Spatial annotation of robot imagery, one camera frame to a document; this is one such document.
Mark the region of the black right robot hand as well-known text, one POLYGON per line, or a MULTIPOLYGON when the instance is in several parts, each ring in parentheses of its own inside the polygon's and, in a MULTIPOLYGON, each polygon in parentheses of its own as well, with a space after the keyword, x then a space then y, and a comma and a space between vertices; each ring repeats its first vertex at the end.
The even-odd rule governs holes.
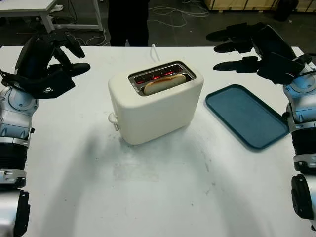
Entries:
POLYGON ((256 57, 246 57, 240 61, 217 64, 218 71, 236 71, 237 73, 253 73, 266 66, 272 71, 272 66, 285 63, 288 68, 295 53, 283 38, 269 25, 259 22, 255 25, 241 23, 230 25, 224 30, 209 33, 206 39, 211 42, 223 42, 214 50, 218 53, 237 51, 250 52, 253 48, 261 60, 256 57))

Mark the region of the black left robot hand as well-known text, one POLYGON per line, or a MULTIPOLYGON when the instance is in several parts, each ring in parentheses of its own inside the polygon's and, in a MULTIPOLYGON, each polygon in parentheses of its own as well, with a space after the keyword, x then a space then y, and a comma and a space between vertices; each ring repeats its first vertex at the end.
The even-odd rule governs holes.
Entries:
POLYGON ((53 30, 47 34, 34 35, 26 42, 18 57, 15 73, 38 80, 57 70, 63 70, 71 77, 90 70, 88 63, 71 63, 61 49, 63 46, 77 58, 85 57, 73 35, 64 30, 53 30))

